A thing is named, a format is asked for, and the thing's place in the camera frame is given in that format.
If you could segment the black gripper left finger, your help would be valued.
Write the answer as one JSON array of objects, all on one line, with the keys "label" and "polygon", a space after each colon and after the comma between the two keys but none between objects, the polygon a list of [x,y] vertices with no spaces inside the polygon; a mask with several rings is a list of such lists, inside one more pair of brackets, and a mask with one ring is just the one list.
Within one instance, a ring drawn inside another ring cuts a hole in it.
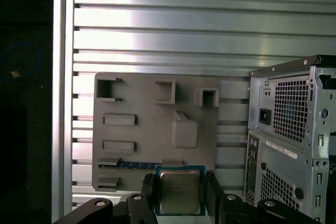
[{"label": "black gripper left finger", "polygon": [[142,224],[157,223],[154,213],[154,174],[146,174],[139,193],[126,195],[116,205],[106,198],[94,198],[61,217],[55,223]]}]

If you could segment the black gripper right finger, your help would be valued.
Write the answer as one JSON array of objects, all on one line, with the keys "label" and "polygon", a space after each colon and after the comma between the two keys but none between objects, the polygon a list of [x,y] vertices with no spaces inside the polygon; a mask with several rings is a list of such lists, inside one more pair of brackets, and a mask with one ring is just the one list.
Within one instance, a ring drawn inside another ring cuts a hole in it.
[{"label": "black gripper right finger", "polygon": [[206,209],[211,223],[318,223],[313,218],[275,199],[264,199],[254,207],[239,196],[227,194],[221,188],[213,171],[206,172]]}]

